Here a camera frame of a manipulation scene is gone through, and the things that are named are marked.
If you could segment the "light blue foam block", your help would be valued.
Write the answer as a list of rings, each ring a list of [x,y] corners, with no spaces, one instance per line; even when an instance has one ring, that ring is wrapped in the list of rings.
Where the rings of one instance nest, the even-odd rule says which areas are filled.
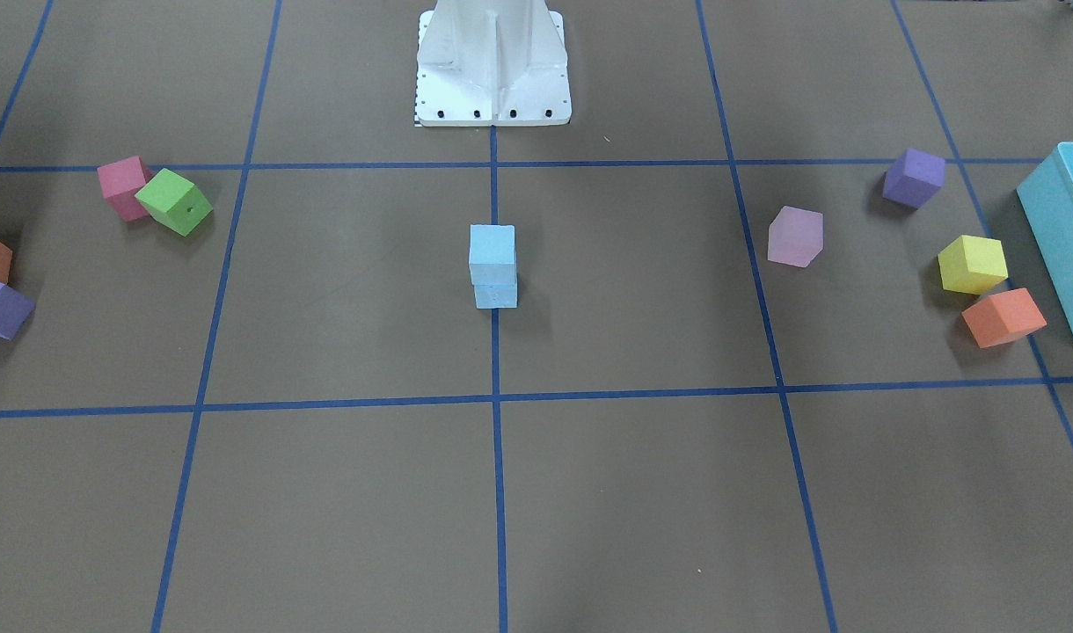
[[[519,284],[473,285],[477,309],[515,309],[519,305]]]
[[[468,267],[473,286],[515,285],[519,280],[515,229],[512,225],[471,225]]]

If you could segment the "light pink foam block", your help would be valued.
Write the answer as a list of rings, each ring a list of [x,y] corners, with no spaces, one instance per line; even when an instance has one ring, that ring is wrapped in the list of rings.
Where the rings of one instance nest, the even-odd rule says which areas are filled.
[[[806,268],[823,249],[823,214],[783,206],[767,234],[767,260]]]

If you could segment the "purple foam block near blue bin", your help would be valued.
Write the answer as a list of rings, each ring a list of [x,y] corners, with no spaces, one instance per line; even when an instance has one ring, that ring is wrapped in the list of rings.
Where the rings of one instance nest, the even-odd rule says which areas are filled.
[[[907,148],[885,173],[881,195],[918,209],[945,185],[946,160],[922,149]]]

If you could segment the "magenta foam block beside green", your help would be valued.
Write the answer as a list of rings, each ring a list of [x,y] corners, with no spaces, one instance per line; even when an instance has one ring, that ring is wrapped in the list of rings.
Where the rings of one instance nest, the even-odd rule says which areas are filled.
[[[122,221],[135,222],[150,217],[148,209],[139,203],[137,193],[150,182],[155,172],[139,156],[100,165],[97,173],[104,200]]]

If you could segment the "yellow foam block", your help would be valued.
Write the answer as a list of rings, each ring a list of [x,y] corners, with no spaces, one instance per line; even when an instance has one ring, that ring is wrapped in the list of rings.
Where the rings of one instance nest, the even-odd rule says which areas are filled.
[[[945,291],[982,295],[1003,283],[1008,273],[1003,242],[961,234],[936,256]]]

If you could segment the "orange foam block near blue bin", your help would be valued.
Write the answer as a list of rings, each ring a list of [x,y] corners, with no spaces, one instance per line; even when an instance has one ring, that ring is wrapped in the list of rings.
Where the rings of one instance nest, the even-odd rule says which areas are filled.
[[[981,349],[1018,341],[1047,327],[1047,319],[1027,288],[990,294],[964,309],[962,322]]]

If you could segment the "blue plastic bin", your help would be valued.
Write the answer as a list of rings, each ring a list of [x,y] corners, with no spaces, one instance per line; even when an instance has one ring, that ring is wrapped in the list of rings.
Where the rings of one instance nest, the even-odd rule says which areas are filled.
[[[1073,142],[1060,142],[1016,188],[1073,337]]]

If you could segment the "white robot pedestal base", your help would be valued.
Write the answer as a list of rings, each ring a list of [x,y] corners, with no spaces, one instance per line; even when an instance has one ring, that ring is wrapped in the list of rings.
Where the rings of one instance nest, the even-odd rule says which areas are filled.
[[[417,126],[572,120],[565,21],[544,1],[439,1],[417,36]]]

